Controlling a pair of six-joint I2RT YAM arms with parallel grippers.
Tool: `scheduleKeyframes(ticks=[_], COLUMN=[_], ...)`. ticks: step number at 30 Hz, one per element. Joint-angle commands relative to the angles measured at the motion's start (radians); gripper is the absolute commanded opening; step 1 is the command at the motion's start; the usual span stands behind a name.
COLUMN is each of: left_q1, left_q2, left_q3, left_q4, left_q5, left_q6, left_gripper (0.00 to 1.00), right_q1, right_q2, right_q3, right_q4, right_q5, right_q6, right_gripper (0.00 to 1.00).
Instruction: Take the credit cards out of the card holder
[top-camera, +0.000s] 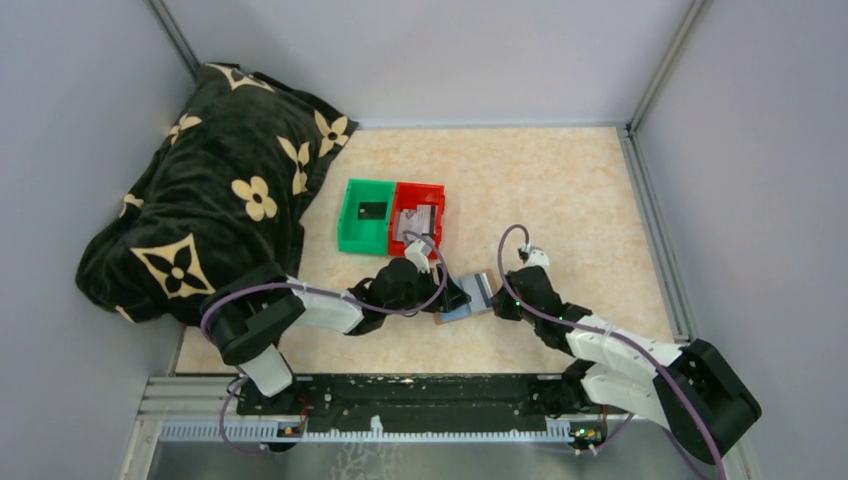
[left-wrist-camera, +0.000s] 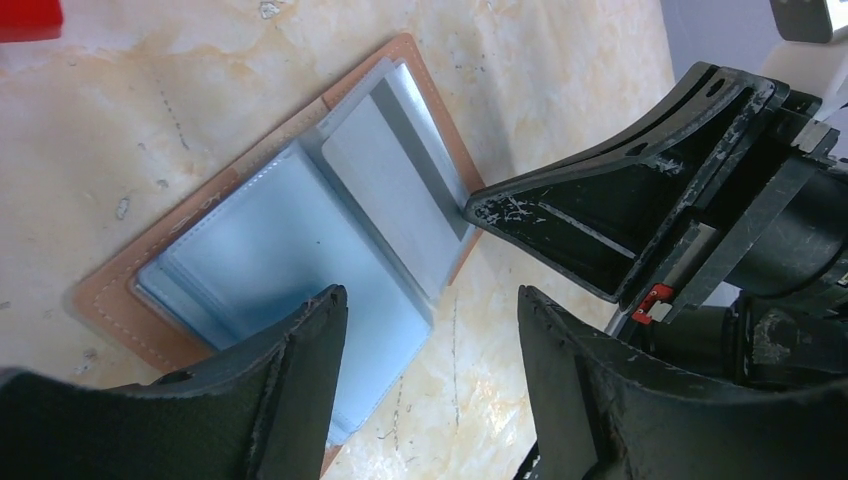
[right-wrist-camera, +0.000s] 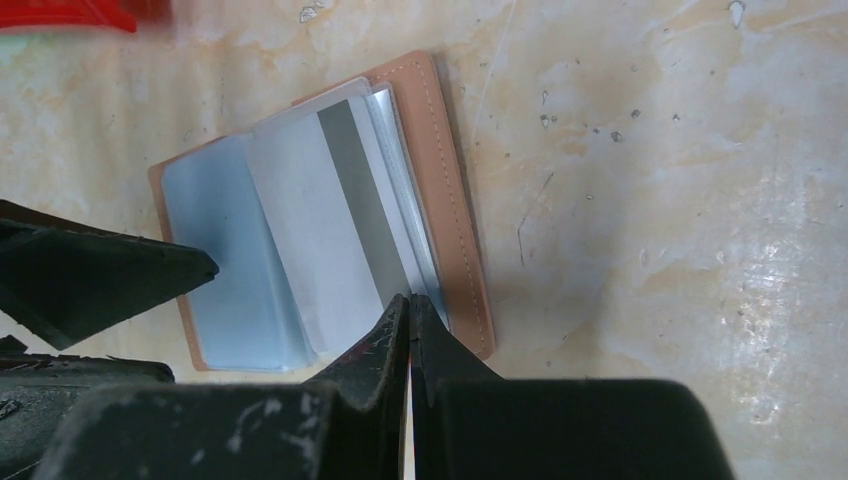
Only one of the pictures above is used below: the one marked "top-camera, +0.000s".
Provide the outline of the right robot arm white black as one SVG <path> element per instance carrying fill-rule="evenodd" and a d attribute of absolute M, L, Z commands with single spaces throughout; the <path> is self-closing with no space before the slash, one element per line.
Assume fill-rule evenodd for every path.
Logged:
<path fill-rule="evenodd" d="M 563 301 L 541 266 L 504 273 L 492 303 L 497 317 L 528 322 L 547 347 L 573 357 L 563 374 L 563 398 L 576 412 L 598 404 L 636 414 L 709 465 L 762 416 L 714 345 L 701 339 L 677 345 L 618 329 Z"/>

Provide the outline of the silver credit card black stripe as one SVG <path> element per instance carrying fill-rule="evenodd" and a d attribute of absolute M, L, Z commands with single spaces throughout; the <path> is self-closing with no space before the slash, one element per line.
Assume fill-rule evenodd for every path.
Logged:
<path fill-rule="evenodd" d="M 420 220 L 419 234 L 433 236 L 436 232 L 438 207 L 436 205 L 418 205 L 416 209 Z"/>

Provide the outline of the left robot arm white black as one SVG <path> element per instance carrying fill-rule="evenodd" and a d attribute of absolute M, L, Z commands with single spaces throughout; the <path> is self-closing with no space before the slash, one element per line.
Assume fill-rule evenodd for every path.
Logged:
<path fill-rule="evenodd" d="M 276 263 L 261 265 L 223 287 L 201 305 L 200 329 L 223 362 L 234 366 L 277 414 L 292 411 L 300 388 L 278 342 L 292 326 L 360 336 L 389 315 L 447 313 L 470 296 L 445 265 L 432 268 L 394 258 L 373 277 L 342 291 L 310 287 Z"/>

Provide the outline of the white VIP card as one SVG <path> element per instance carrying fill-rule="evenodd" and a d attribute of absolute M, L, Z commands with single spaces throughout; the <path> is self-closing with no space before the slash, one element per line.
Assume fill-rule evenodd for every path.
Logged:
<path fill-rule="evenodd" d="M 404 231 L 420 232 L 420 220 L 417 209 L 403 209 L 397 213 L 394 240 L 404 242 Z"/>

